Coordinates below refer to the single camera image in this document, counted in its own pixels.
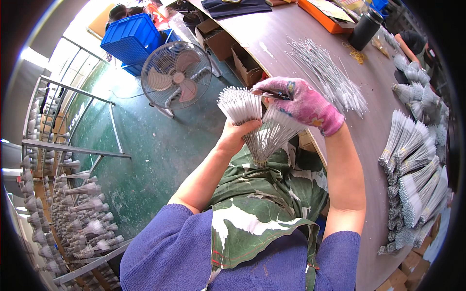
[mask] wooden table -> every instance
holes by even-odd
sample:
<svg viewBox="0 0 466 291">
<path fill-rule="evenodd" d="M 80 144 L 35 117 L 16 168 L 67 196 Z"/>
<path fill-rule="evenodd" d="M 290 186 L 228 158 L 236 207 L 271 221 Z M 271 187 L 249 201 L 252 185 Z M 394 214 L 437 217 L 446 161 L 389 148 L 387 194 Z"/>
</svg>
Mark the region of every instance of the wooden table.
<svg viewBox="0 0 466 291">
<path fill-rule="evenodd" d="M 190 2 L 209 15 L 203 9 L 201 0 Z M 217 22 L 245 47 L 269 76 L 299 77 L 307 80 L 308 77 L 285 51 L 291 51 L 287 44 L 287 36 L 295 40 L 311 38 L 329 50 L 334 63 L 343 70 L 337 58 L 339 56 L 349 78 L 360 86 L 369 105 L 369 112 L 364 114 L 363 119 L 354 112 L 346 113 L 346 123 L 363 166 L 367 197 L 356 289 L 375 290 L 410 251 L 410 248 L 404 248 L 396 257 L 377 255 L 378 248 L 388 243 L 387 221 L 390 207 L 386 193 L 386 175 L 378 165 L 377 159 L 387 142 L 393 111 L 400 109 L 408 114 L 391 90 L 391 85 L 397 83 L 393 74 L 396 70 L 393 61 L 369 43 L 363 50 L 368 60 L 359 65 L 349 55 L 350 49 L 342 45 L 342 41 L 347 42 L 347 35 L 330 34 L 317 20 L 295 4 L 273 7 L 273 12 L 270 13 L 236 16 Z M 317 128 L 309 128 L 309 131 L 317 151 L 326 162 L 324 138 Z"/>
</svg>

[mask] electric fan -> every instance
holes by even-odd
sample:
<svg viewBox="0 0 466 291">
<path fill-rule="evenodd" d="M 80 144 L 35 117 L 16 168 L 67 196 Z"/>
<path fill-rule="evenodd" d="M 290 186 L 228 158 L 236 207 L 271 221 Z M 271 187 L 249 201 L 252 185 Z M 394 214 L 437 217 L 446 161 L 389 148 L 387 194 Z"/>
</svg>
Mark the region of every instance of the electric fan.
<svg viewBox="0 0 466 291">
<path fill-rule="evenodd" d="M 200 47 L 174 41 L 149 55 L 141 72 L 141 87 L 149 105 L 173 118 L 171 110 L 196 102 L 209 88 L 211 77 L 210 59 Z"/>
</svg>

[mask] concrete floor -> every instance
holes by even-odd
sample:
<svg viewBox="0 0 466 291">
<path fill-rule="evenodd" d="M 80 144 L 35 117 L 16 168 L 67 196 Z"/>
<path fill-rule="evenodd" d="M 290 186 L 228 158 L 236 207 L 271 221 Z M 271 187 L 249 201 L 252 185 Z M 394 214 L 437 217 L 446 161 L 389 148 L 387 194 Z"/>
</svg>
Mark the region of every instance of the concrete floor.
<svg viewBox="0 0 466 291">
<path fill-rule="evenodd" d="M 180 29 L 197 43 L 187 28 Z M 174 119 L 150 107 L 144 95 L 126 99 L 143 92 L 140 79 L 115 66 L 100 64 L 84 84 L 84 90 L 117 104 L 116 128 L 124 153 L 131 155 L 131 159 L 106 157 L 93 172 L 119 226 L 117 235 L 125 239 L 137 235 L 220 137 L 225 116 L 216 99 L 224 87 L 240 87 L 241 83 L 225 63 L 215 61 L 222 77 L 212 76 L 202 98 L 188 108 L 175 110 Z M 89 100 L 78 96 L 70 110 L 71 118 L 82 112 Z M 118 152 L 107 103 L 93 102 L 71 143 Z M 79 159 L 81 169 L 86 170 L 97 156 L 74 154 L 73 158 Z"/>
</svg>

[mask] hand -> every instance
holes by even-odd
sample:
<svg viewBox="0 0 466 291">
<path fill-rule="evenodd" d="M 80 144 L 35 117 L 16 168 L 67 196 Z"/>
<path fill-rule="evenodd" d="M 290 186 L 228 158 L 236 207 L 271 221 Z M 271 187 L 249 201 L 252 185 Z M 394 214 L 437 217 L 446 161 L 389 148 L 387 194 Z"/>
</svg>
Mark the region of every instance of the hand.
<svg viewBox="0 0 466 291">
<path fill-rule="evenodd" d="M 233 157 L 244 145 L 243 135 L 253 131 L 261 125 L 261 121 L 251 120 L 239 126 L 234 126 L 231 120 L 227 119 L 225 127 L 223 128 L 222 136 L 217 142 L 215 149 L 222 154 Z"/>
<path fill-rule="evenodd" d="M 256 95 L 267 90 L 279 90 L 291 100 L 266 97 L 266 102 L 273 103 L 275 108 L 285 111 L 303 124 L 319 128 L 324 136 L 334 134 L 345 120 L 330 102 L 303 79 L 274 77 L 253 86 Z"/>
</svg>

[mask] pink floral glove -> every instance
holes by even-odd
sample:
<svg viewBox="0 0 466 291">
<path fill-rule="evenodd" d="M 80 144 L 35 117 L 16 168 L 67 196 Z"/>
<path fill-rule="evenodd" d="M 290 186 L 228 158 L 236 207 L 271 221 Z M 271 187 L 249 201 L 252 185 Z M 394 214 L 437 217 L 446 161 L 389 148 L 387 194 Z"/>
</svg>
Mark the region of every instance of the pink floral glove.
<svg viewBox="0 0 466 291">
<path fill-rule="evenodd" d="M 268 102 L 297 121 L 319 128 L 324 136 L 334 134 L 345 120 L 331 103 L 303 79 L 274 77 L 253 86 L 256 95 L 269 90 L 286 93 L 290 100 L 268 98 Z"/>
</svg>

